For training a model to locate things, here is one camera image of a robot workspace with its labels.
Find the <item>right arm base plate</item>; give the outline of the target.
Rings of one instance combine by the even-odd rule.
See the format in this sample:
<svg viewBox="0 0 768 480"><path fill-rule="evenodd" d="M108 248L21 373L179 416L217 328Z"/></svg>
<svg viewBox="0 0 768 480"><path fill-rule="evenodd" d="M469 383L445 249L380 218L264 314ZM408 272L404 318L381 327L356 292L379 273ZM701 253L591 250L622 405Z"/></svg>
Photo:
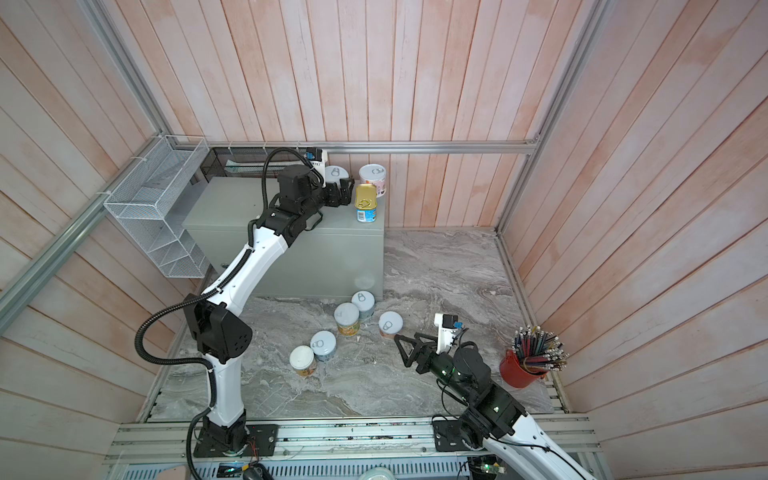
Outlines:
<svg viewBox="0 0 768 480"><path fill-rule="evenodd" d="M510 434L514 420L492 422L477 418L448 419L433 416L430 419L433 440L438 452L487 451L484 442Z"/></svg>

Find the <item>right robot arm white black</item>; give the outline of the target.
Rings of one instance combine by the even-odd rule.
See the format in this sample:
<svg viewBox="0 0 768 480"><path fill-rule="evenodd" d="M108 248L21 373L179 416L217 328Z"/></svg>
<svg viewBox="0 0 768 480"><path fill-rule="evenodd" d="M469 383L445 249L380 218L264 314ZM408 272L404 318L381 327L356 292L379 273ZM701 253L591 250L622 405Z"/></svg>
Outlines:
<svg viewBox="0 0 768 480"><path fill-rule="evenodd" d="M492 379L474 343L453 341L442 351L436 337L422 333L413 338L397 334L394 342L405 367L433 374L438 387L465 406L455 421L461 444L494 454L524 479L594 477Z"/></svg>

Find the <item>pink can front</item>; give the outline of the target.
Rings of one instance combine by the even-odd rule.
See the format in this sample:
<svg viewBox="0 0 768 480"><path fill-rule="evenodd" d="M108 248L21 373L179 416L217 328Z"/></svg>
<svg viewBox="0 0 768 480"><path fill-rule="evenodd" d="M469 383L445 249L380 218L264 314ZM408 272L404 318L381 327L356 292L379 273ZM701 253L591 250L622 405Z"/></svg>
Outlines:
<svg viewBox="0 0 768 480"><path fill-rule="evenodd" d="M358 173L362 183L371 184L375 187L377 197L386 194L387 171L383 165L366 164L359 169Z"/></svg>

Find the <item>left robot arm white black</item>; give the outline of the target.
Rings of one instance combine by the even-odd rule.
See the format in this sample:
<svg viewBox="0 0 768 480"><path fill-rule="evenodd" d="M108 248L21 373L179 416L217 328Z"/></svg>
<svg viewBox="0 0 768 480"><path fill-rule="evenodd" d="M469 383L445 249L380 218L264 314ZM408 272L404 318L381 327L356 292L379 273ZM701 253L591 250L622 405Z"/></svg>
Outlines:
<svg viewBox="0 0 768 480"><path fill-rule="evenodd" d="M247 225L247 241L224 273L202 294L189 295L179 304L153 314L137 330L134 347L145 361L164 366L199 364L208 375L206 410L192 424L201 429L199 444L234 455L245 449L249 432L241 395L242 355L253 336L240 319L248 297L266 272L295 242L313 230L324 207L346 206L354 182L333 180L326 172L327 153L318 147L303 152L281 147L271 151L267 163L279 154L297 159L277 174L279 191L264 196L263 210ZM160 358L149 353L144 336L162 317L181 310L198 347L198 356Z"/></svg>

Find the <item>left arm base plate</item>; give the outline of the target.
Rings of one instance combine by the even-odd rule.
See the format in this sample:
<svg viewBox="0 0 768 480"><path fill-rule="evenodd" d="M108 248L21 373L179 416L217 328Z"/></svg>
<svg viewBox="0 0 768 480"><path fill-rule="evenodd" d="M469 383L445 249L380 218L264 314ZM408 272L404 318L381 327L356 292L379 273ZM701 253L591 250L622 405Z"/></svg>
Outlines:
<svg viewBox="0 0 768 480"><path fill-rule="evenodd" d="M259 456L274 454L277 424L236 424L228 428L205 423L196 443L195 458Z"/></svg>

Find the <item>pink labelled can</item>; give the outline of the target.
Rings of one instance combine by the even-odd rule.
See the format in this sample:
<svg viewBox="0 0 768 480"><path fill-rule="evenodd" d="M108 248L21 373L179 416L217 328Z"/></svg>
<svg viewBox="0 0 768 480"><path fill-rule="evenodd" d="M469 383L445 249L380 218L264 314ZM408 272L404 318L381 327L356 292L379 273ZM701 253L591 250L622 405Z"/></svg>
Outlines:
<svg viewBox="0 0 768 480"><path fill-rule="evenodd" d="M324 169L325 185L336 185L338 188L341 188L342 184L344 182L348 182L349 180L349 173L343 167L328 165Z"/></svg>

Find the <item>gold rectangular sardine tin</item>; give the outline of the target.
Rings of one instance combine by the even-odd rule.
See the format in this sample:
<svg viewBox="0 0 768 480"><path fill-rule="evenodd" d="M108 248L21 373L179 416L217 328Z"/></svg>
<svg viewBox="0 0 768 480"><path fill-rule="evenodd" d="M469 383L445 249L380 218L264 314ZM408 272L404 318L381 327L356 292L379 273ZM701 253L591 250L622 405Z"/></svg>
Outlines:
<svg viewBox="0 0 768 480"><path fill-rule="evenodd" d="M361 184L355 190L356 219L361 223L373 223L377 218L377 188L372 184Z"/></svg>

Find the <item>yellow can plastic lid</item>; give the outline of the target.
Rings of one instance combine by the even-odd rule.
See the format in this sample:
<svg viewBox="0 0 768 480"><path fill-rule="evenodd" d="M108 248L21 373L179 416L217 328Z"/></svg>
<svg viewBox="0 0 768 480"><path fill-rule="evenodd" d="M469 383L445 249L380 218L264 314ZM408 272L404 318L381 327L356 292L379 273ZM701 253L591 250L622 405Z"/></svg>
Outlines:
<svg viewBox="0 0 768 480"><path fill-rule="evenodd" d="M360 311L351 302L338 305L334 311L338 332L344 336L357 335L360 328Z"/></svg>

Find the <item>orange labelled can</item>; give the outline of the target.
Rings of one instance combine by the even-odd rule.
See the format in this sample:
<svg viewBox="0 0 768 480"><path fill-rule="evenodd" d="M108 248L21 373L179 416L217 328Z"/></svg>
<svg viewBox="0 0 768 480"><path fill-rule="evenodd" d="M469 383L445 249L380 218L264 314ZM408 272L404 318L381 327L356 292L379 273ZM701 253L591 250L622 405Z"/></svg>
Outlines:
<svg viewBox="0 0 768 480"><path fill-rule="evenodd" d="M400 314L394 311L386 311L381 314L378 327L382 337L393 339L399 334L404 325L404 320Z"/></svg>

